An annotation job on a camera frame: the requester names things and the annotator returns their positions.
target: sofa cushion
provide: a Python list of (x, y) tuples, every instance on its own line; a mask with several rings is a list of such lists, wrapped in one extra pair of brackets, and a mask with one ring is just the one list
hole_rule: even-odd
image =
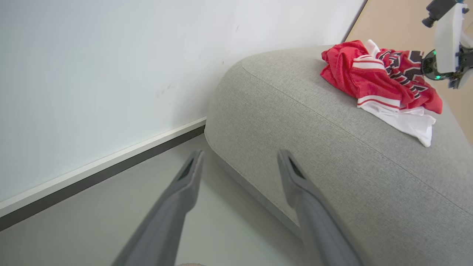
[(473, 149), (447, 104), (425, 148), (321, 76), (330, 46), (236, 63), (210, 106), (209, 145), (297, 224), (276, 154), (285, 148), (377, 265), (473, 262)]

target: sofa seam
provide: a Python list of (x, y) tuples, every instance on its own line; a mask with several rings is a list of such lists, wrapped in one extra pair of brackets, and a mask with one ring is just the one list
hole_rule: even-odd
[(417, 183), (419, 183), (420, 185), (426, 187), (428, 190), (430, 190), (431, 192), (433, 192), (433, 195), (435, 195), (436, 197), (438, 197), (440, 200), (442, 200), (443, 202), (445, 202), (447, 205), (449, 205), (450, 207), (453, 207), (454, 209), (456, 209), (458, 212), (460, 212), (461, 214), (467, 216), (468, 218), (470, 219), (473, 219), (473, 214), (469, 213), (468, 210), (464, 210), (465, 209), (468, 209), (464, 206), (462, 206), (461, 204), (457, 204), (457, 203), (454, 203), (453, 201), (451, 201), (450, 199), (446, 198), (443, 194), (441, 194), (439, 191), (437, 191), (436, 189), (432, 188), (431, 186), (429, 186), (428, 184), (424, 183), (422, 180), (420, 180), (415, 174), (411, 173), (409, 170), (407, 170), (406, 168), (404, 168), (403, 166), (399, 165), (397, 162), (393, 161), (392, 159), (390, 159), (389, 157), (387, 157), (384, 153), (380, 152), (379, 150), (371, 147), (371, 145), (369, 145), (368, 143), (366, 143), (365, 141), (363, 141), (362, 139), (358, 138), (357, 136), (349, 133), (348, 131), (346, 131), (344, 128), (342, 128), (341, 126), (339, 126), (338, 124), (330, 121), (329, 119), (327, 119), (326, 117), (324, 117), (323, 115), (319, 114), (318, 112), (316, 112), (315, 110), (305, 106), (304, 104), (302, 104), (301, 102), (299, 102), (298, 100), (294, 99), (293, 97), (289, 96), (288, 94), (284, 93), (283, 91), (277, 89), (276, 87), (274, 87), (273, 85), (269, 84), (268, 82), (262, 80), (261, 78), (258, 78), (256, 77), (255, 75), (253, 75), (251, 72), (249, 72), (244, 66), (243, 66), (243, 60), (239, 62), (238, 66), (243, 69), (248, 75), (252, 76), (253, 78), (259, 80), (260, 82), (263, 82), (264, 84), (270, 86), (271, 88), (273, 88), (274, 90), (280, 92), (281, 94), (287, 96), (288, 98), (294, 100), (296, 102), (296, 104), (298, 105), (301, 105), (303, 106), (305, 109), (307, 110), (310, 110), (311, 112), (313, 112), (314, 114), (316, 114), (317, 116), (323, 118), (325, 121), (328, 122), (328, 124), (332, 125), (333, 127), (335, 128), (338, 128), (340, 130), (342, 130), (344, 132), (345, 135), (347, 136), (350, 136), (351, 138), (353, 138), (355, 141), (357, 141), (358, 143), (361, 143), (362, 145), (364, 145), (365, 147), (369, 148), (370, 150), (378, 153), (379, 155), (381, 155), (381, 158), (390, 163), (390, 164), (393, 164), (399, 168), (401, 168), (405, 173), (408, 174), (408, 176), (410, 176), (412, 179), (414, 179)]

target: white robot part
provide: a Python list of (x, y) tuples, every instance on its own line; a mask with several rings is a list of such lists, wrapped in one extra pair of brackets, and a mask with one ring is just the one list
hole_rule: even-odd
[(457, 53), (462, 39), (463, 9), (466, 4), (457, 3), (437, 22), (435, 48), (437, 70), (440, 73), (455, 72), (458, 67)]

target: gray floor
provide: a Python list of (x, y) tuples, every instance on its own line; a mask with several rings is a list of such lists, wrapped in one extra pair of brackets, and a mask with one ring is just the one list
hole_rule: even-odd
[(303, 265), (302, 242), (216, 164), (203, 135), (0, 232), (0, 265), (110, 265), (195, 149), (207, 158), (176, 264)]

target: baseboard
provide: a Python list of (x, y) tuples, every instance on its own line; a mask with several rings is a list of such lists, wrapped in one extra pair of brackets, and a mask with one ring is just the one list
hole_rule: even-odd
[(71, 186), (72, 184), (76, 182), (79, 182), (87, 177), (90, 177), (94, 174), (99, 173), (100, 171), (110, 168), (113, 165), (119, 164), (125, 160), (128, 160), (134, 156), (137, 156), (140, 153), (143, 153), (161, 144), (169, 142), (170, 140), (176, 137), (179, 137), (193, 130), (196, 130), (204, 126), (206, 120), (207, 120), (207, 117), (197, 119), (183, 126), (180, 126), (173, 130), (170, 130), (168, 132), (162, 133), (148, 140), (140, 142), (129, 148), (118, 151), (107, 157), (104, 157), (102, 159), (89, 163), (83, 167), (80, 167), (74, 171), (71, 171), (65, 175), (57, 177), (53, 180), (50, 180), (46, 183), (43, 183), (39, 186), (29, 189), (25, 192), (22, 192), (16, 196), (8, 198), (0, 202), (0, 217), (8, 215), (16, 210), (19, 210), (20, 208), (23, 208), (29, 204), (32, 204), (52, 193), (63, 190), (64, 188)]

